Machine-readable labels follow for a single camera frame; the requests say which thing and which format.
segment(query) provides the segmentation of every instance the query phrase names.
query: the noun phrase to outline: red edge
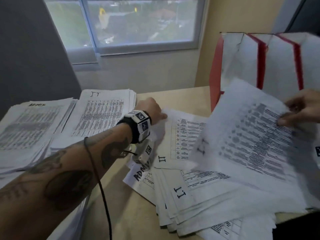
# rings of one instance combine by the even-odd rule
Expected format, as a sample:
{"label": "red edge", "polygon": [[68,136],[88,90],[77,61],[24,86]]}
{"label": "red edge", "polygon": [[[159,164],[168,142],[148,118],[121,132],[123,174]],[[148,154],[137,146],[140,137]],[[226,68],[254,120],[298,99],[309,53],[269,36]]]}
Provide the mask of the red edge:
{"label": "red edge", "polygon": [[267,44],[250,33],[247,33],[251,39],[258,43],[258,67],[257,67],[257,88],[263,89],[264,75],[266,72],[266,52]]}
{"label": "red edge", "polygon": [[294,54],[294,64],[296,67],[296,74],[298,79],[298,87],[299,90],[302,90],[304,88],[303,85],[303,69],[302,69],[302,59],[301,59],[301,49],[300,45],[296,42],[293,42],[292,40],[289,40],[285,37],[282,37],[279,34],[276,34],[277,37],[282,39],[283,41],[286,41],[289,44],[292,44],[293,46],[293,54]]}
{"label": "red edge", "polygon": [[214,57],[212,61],[209,86],[210,86],[210,102],[211,111],[216,107],[220,96],[221,96],[221,69],[222,69],[222,54],[223,54],[223,37],[220,35],[218,43],[216,45],[216,50],[214,52]]}

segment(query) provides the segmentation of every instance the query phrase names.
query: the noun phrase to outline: person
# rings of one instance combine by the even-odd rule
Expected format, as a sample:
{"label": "person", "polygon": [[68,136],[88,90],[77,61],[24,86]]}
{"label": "person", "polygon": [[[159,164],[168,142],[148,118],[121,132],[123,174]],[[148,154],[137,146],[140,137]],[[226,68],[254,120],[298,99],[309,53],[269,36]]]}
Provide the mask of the person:
{"label": "person", "polygon": [[[153,98],[139,101],[152,125],[167,118]],[[86,139],[99,178],[132,142],[121,123]],[[0,190],[0,239],[47,239],[97,184],[89,154],[80,141],[54,153]]]}

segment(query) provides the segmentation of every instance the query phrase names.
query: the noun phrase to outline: hand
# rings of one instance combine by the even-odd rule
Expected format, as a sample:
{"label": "hand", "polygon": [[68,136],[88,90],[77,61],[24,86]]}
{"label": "hand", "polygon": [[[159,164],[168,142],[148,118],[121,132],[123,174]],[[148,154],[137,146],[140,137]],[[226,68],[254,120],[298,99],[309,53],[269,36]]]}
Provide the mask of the hand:
{"label": "hand", "polygon": [[152,97],[139,101],[134,109],[146,111],[151,117],[153,125],[157,124],[159,120],[164,120],[168,117],[165,113],[161,113],[160,106]]}
{"label": "hand", "polygon": [[300,91],[285,102],[291,112],[278,119],[279,126],[294,126],[298,122],[320,123],[320,93],[312,89]]}

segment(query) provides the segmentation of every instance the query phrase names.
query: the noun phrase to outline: desk surface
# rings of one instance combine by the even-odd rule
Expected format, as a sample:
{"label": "desk surface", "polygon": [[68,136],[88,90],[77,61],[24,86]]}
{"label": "desk surface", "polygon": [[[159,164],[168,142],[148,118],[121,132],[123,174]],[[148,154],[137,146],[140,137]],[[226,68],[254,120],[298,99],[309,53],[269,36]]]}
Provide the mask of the desk surface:
{"label": "desk surface", "polygon": [[[209,87],[187,88],[163,92],[138,94],[137,100],[153,97],[161,108],[181,110],[186,113],[209,117]],[[116,240],[171,240],[178,239],[177,234],[170,234],[167,229],[160,229],[156,208],[153,204],[134,192],[122,180],[129,169],[128,159],[118,159],[101,180],[111,217],[113,238]],[[277,214],[277,220],[296,217],[292,214]],[[81,240],[108,239],[108,221],[98,187],[92,191],[88,203]],[[184,239],[202,239],[192,235]]]}

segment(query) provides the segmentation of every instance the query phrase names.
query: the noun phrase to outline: window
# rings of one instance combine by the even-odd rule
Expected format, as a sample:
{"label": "window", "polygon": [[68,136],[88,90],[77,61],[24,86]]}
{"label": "window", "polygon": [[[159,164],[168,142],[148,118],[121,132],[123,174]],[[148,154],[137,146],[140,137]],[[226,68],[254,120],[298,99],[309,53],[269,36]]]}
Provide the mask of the window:
{"label": "window", "polygon": [[111,55],[197,48],[205,0],[45,2],[68,55],[80,59],[89,51]]}

